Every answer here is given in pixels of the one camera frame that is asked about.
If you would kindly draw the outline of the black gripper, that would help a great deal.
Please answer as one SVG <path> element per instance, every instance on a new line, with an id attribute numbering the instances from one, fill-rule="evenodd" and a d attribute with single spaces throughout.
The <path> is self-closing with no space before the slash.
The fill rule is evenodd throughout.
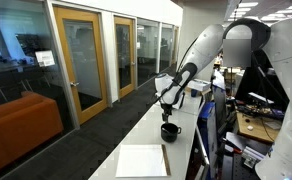
<path id="1" fill-rule="evenodd" d="M 165 123 L 169 123 L 169 116 L 172 114 L 173 107 L 170 104 L 161 104 L 161 108 L 163 109 L 164 113 L 162 114 L 162 120 Z"/>

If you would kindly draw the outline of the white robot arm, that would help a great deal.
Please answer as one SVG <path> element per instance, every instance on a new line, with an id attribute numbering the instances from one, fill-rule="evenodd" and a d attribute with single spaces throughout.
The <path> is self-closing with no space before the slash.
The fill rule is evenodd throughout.
<path id="1" fill-rule="evenodd" d="M 244 26 L 251 35 L 250 54 L 253 66 L 259 65 L 256 54 L 261 52 L 268 60 L 288 97 L 283 124 L 269 154 L 255 165 L 261 180 L 292 180 L 292 18 L 270 26 L 250 18 L 241 18 L 227 28 L 219 24 L 208 26 L 184 55 L 185 63 L 159 96 L 164 121 L 172 114 L 182 91 L 220 51 L 226 50 L 225 42 L 231 32 Z"/>

